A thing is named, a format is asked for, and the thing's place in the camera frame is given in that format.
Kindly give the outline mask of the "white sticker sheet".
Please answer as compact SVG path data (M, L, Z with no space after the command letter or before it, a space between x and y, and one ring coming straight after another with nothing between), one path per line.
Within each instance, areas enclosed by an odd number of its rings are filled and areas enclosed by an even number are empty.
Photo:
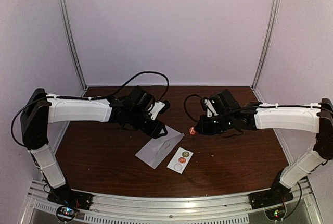
M179 147L170 162L168 163L167 168L171 169L174 172L182 174L192 156L193 152Z

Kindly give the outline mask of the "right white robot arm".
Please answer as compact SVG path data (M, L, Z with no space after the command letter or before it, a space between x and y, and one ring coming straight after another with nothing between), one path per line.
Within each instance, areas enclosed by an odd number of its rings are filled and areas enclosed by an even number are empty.
M313 147L278 173L267 200L279 203L299 180L319 165L332 160L332 102L322 99L320 103L304 105L268 104L261 102L240 104L229 90L201 99L206 114L201 115L190 134L218 135L235 129L244 130L289 129L316 134Z

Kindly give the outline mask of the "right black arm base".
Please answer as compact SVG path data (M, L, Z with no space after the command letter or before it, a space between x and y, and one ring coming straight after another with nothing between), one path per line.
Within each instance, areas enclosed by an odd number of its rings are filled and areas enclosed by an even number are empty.
M291 193L291 189L278 186L268 190L250 193L249 199L252 209L259 209L293 200L293 194Z

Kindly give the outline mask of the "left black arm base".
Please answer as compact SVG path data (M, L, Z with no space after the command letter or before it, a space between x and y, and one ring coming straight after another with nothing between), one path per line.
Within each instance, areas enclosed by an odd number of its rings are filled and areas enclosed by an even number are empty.
M65 205L76 209L90 210L93 196L72 190L68 185L50 189L47 199L59 205Z

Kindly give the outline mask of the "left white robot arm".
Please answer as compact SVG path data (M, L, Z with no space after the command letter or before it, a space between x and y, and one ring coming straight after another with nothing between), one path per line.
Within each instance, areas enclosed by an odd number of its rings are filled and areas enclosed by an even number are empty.
M75 200L72 190L58 165L47 137L48 125L57 122L95 121L129 125L157 139L167 135L166 125L157 119L170 108L169 101L157 101L154 96L136 86L129 95L120 98L113 94L100 97L75 97L47 94L38 88L15 118L20 119L22 141L37 162L54 196L63 205Z

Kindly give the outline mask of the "red white round sticker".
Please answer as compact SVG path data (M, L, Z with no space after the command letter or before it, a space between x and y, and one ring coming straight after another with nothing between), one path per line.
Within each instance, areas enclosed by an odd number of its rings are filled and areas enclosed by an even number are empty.
M191 135L195 135L195 134L197 134L197 132L196 132L196 130L195 130L194 127L191 127L191 128L189 129L189 134L191 134Z

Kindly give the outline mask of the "pale blue envelope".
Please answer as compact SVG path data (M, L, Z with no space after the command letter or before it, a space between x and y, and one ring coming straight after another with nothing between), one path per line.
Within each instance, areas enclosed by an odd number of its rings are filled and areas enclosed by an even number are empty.
M168 135L147 142L135 156L152 169L156 169L185 136L166 126Z

